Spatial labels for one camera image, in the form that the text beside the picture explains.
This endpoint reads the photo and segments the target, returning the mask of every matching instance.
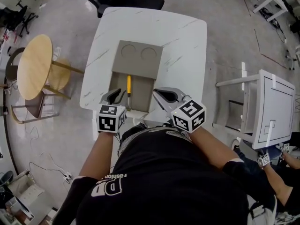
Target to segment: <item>yellow handle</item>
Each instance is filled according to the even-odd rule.
[[[127,93],[128,94],[131,93],[131,76],[130,75],[127,76]]]

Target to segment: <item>forearm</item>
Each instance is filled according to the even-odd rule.
[[[282,157],[286,161],[286,163],[293,169],[300,169],[300,160],[292,157],[286,151],[283,152]]]
[[[209,163],[219,169],[222,169],[228,161],[239,158],[234,151],[202,127],[190,134],[190,138],[208,158]]]
[[[264,168],[264,171],[267,175],[268,181],[276,193],[276,197],[280,202],[285,205],[291,192],[292,187],[289,187],[285,184],[282,178],[274,171],[270,164],[267,164]]]
[[[79,175],[102,179],[110,172],[113,134],[100,133]]]

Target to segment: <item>person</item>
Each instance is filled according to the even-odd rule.
[[[299,133],[293,133],[291,144],[296,144],[296,138]],[[269,187],[269,190],[276,195],[277,212],[287,212],[291,216],[300,214],[300,160],[290,156],[286,151],[283,151],[282,157],[289,167],[281,167],[267,164],[262,170],[256,161],[248,159],[244,153],[240,151],[239,142],[235,140],[233,150],[244,161],[250,172],[259,177],[261,183]]]
[[[274,224],[276,198],[239,156],[200,127],[189,136],[139,124],[122,136],[110,173],[114,134],[101,132],[53,225],[116,223]]]

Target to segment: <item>open box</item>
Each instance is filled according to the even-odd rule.
[[[131,75],[131,109],[148,113],[163,47],[120,41],[112,66],[109,91],[127,90]]]

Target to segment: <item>yellow screwdriver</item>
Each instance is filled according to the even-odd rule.
[[[127,110],[130,111],[131,110],[131,101],[130,101],[130,97],[131,97],[131,76],[128,75],[127,76],[127,95],[128,95],[128,108]]]

